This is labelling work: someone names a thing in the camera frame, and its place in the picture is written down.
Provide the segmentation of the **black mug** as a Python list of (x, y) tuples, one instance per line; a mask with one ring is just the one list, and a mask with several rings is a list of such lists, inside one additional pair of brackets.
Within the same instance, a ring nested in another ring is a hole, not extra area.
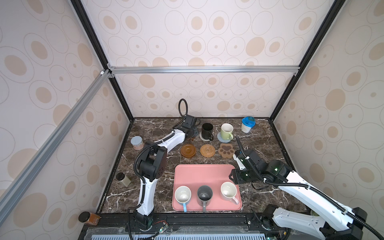
[(204, 123), (202, 125), (202, 130), (201, 130), (201, 133), (202, 133), (202, 137), (204, 139), (214, 139), (214, 136), (213, 136), (213, 125), (210, 124), (210, 123)]

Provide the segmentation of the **paw-shaped wooden coaster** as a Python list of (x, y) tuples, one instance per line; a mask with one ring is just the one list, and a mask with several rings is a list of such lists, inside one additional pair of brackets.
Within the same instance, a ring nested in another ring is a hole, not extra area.
[(224, 158), (224, 159), (231, 159), (235, 153), (235, 149), (232, 144), (220, 144), (220, 147), (218, 149), (218, 153)]

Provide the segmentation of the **rattan coaster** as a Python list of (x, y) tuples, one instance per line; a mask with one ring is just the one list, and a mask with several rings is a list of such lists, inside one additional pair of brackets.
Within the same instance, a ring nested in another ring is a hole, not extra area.
[(205, 144), (200, 148), (200, 153), (205, 158), (211, 158), (215, 155), (216, 149), (210, 144)]

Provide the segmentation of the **blue-grey woven coaster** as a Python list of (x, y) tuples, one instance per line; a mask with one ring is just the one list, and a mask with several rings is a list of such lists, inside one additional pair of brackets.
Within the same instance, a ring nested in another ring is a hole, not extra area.
[(230, 141), (231, 141), (231, 139), (229, 139), (229, 140), (224, 140), (223, 138), (222, 138), (222, 136), (221, 136), (221, 133), (218, 133), (217, 134), (217, 138), (218, 138), (218, 140), (221, 142), (221, 143), (229, 143)]

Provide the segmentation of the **green mug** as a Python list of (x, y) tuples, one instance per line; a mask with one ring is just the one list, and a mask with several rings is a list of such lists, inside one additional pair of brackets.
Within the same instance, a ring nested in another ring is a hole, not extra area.
[(233, 130), (234, 130), (234, 127), (231, 124), (228, 124), (228, 123), (223, 124), (221, 126), (221, 138), (224, 141), (231, 141), (234, 138)]

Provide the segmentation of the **white woven coaster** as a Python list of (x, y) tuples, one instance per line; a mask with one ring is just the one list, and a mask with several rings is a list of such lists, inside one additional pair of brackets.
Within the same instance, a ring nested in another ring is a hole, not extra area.
[(199, 137), (200, 137), (200, 139), (201, 139), (202, 141), (204, 141), (204, 142), (212, 141), (212, 139), (211, 139), (211, 140), (210, 140), (210, 139), (204, 139), (204, 138), (202, 137), (202, 133), (199, 134)]

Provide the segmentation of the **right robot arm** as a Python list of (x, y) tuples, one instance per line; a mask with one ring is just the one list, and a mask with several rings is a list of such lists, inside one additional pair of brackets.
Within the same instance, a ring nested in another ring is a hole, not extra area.
[(332, 199), (304, 180), (297, 172), (279, 160), (266, 163), (249, 157), (234, 157), (239, 168), (230, 173), (234, 184), (261, 181), (283, 190), (316, 213), (316, 216), (287, 211), (276, 205), (268, 205), (260, 217), (266, 230), (275, 227), (306, 233), (321, 240), (360, 240), (363, 229), (378, 239), (384, 237), (366, 223), (367, 213), (361, 208), (350, 208)]

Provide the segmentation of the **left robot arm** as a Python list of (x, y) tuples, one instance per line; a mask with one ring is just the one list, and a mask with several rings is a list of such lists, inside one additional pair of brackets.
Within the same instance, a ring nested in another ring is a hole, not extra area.
[(135, 220), (145, 229), (152, 226), (156, 185), (166, 170), (168, 153), (185, 140), (199, 135), (196, 121), (196, 117), (184, 115), (170, 134), (156, 142), (146, 142), (135, 159), (134, 172), (141, 180), (141, 192), (138, 205), (132, 210)]

